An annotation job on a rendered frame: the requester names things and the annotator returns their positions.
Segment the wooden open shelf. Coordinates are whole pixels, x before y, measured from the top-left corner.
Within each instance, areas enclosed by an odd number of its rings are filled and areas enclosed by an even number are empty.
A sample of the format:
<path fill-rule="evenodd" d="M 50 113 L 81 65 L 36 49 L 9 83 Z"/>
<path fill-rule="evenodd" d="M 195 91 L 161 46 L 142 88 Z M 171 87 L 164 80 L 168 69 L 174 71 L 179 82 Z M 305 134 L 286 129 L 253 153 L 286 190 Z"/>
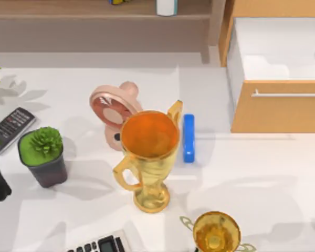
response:
<path fill-rule="evenodd" d="M 208 62 L 226 0 L 0 0 L 0 53 L 199 53 Z"/>

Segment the pink desk fan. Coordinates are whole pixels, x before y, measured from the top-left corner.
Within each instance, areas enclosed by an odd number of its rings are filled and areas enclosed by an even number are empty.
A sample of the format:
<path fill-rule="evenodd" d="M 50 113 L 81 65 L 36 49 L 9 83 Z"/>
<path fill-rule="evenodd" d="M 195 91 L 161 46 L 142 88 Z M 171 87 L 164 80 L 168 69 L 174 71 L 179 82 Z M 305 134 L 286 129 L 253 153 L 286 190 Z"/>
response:
<path fill-rule="evenodd" d="M 105 124 L 105 138 L 108 145 L 121 151 L 120 130 L 127 118 L 141 112 L 137 97 L 139 89 L 134 82 L 126 81 L 119 86 L 98 86 L 89 98 L 96 116 Z"/>

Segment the green plant in grey pot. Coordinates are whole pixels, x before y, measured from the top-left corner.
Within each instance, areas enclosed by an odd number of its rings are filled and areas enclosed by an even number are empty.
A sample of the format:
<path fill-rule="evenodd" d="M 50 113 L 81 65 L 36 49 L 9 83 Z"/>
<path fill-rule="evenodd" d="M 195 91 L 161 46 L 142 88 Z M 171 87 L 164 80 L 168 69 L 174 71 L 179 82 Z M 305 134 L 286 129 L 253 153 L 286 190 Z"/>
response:
<path fill-rule="evenodd" d="M 68 174 L 64 162 L 64 145 L 59 131 L 52 127 L 41 127 L 27 132 L 18 141 L 18 154 L 43 188 L 61 184 Z"/>

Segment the white calculator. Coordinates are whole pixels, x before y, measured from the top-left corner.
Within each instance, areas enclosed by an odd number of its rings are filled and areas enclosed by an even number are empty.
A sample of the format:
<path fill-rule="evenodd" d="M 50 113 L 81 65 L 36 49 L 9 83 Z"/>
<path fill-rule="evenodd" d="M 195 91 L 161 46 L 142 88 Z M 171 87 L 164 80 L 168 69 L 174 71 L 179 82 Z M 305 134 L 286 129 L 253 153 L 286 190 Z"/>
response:
<path fill-rule="evenodd" d="M 133 252 L 124 230 L 116 230 L 78 245 L 70 245 L 62 252 Z"/>

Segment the pale wooden drawer front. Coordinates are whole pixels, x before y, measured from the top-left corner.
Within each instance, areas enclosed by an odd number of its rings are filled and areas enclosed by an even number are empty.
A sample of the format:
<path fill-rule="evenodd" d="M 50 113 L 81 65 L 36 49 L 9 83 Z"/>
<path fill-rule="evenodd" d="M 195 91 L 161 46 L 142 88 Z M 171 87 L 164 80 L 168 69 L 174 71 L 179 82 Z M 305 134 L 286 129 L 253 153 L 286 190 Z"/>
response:
<path fill-rule="evenodd" d="M 315 80 L 245 80 L 232 133 L 315 133 L 315 97 L 251 97 L 260 93 L 315 93 Z"/>

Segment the small gold trophy cup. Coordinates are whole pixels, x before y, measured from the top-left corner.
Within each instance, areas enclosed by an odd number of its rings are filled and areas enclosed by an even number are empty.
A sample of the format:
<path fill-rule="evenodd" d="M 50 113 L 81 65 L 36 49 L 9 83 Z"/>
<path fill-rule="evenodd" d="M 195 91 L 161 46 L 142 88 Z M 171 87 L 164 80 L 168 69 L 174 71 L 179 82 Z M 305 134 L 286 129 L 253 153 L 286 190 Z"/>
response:
<path fill-rule="evenodd" d="M 181 216 L 180 221 L 192 232 L 194 252 L 257 252 L 254 245 L 241 243 L 238 224 L 223 212 L 206 212 L 194 222 Z"/>

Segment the large gold trophy cup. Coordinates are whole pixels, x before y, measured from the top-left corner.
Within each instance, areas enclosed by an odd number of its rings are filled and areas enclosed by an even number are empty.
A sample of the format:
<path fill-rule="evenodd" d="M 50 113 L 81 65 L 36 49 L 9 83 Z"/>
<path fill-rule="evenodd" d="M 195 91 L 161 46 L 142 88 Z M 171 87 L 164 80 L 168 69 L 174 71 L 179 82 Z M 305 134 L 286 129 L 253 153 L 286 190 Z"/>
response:
<path fill-rule="evenodd" d="M 180 142 L 179 121 L 183 103 L 167 111 L 147 110 L 129 117 L 120 131 L 124 158 L 113 169 L 120 186 L 134 193 L 137 208 L 158 213 L 170 202 L 164 180 L 170 174 Z"/>

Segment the wooden cupboard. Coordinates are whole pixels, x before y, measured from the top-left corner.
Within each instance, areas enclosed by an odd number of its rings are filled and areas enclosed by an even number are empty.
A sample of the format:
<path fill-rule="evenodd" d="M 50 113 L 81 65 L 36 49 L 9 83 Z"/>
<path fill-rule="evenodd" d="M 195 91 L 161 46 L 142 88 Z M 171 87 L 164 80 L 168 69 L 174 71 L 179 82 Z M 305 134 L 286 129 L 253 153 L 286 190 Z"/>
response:
<path fill-rule="evenodd" d="M 226 67 L 233 22 L 237 17 L 315 17 L 315 0 L 226 0 L 218 40 L 221 67 Z"/>

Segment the blue stapler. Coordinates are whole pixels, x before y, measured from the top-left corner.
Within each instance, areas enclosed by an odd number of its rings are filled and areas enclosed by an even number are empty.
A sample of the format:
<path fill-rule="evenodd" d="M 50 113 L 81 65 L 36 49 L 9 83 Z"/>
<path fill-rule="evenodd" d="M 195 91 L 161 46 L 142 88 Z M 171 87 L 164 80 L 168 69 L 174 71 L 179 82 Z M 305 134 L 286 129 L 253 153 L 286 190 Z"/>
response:
<path fill-rule="evenodd" d="M 183 161 L 195 161 L 195 117 L 193 114 L 183 116 Z"/>

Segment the black remote control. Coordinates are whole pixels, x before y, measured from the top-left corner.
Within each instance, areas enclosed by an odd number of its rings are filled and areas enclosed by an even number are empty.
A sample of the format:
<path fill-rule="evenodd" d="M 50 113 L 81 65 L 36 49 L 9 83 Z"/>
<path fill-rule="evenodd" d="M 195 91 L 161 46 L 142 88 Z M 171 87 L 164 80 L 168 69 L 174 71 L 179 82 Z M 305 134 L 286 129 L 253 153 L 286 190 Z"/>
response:
<path fill-rule="evenodd" d="M 28 110 L 18 107 L 0 122 L 0 154 L 36 121 Z"/>

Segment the white drawer inside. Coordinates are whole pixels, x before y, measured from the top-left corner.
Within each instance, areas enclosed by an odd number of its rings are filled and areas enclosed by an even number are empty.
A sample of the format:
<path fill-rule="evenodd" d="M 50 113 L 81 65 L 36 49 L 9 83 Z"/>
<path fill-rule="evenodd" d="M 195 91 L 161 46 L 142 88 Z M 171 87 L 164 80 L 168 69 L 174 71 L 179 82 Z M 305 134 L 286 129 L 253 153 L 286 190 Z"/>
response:
<path fill-rule="evenodd" d="M 235 18 L 227 72 L 234 104 L 245 80 L 315 80 L 315 18 Z"/>

